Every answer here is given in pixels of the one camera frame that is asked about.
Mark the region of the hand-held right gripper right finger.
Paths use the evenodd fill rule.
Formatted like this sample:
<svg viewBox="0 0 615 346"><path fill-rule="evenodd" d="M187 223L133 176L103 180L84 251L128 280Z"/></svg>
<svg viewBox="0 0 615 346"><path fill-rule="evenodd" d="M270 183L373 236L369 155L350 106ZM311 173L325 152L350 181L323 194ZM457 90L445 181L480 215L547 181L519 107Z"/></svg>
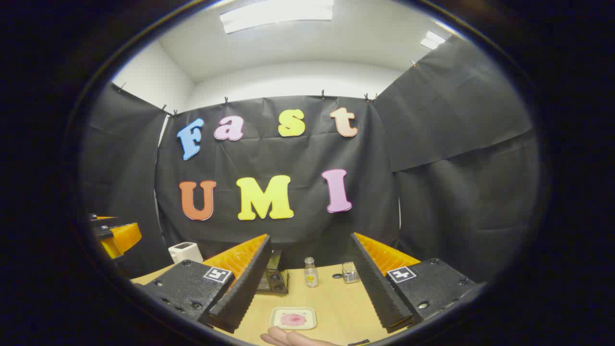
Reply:
<svg viewBox="0 0 615 346"><path fill-rule="evenodd" d="M437 317L465 298L477 283L438 258L417 260L365 235L354 233L352 262L382 327L392 333Z"/></svg>

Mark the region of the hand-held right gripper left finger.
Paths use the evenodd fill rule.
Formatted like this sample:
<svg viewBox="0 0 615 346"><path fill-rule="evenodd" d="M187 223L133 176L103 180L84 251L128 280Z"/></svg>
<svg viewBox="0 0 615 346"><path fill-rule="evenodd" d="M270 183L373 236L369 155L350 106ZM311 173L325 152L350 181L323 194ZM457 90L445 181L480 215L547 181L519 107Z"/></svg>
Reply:
<svg viewBox="0 0 615 346"><path fill-rule="evenodd" d="M206 261L179 261L141 284L140 290L183 318L234 333L252 304L271 252L271 238L263 234Z"/></svg>

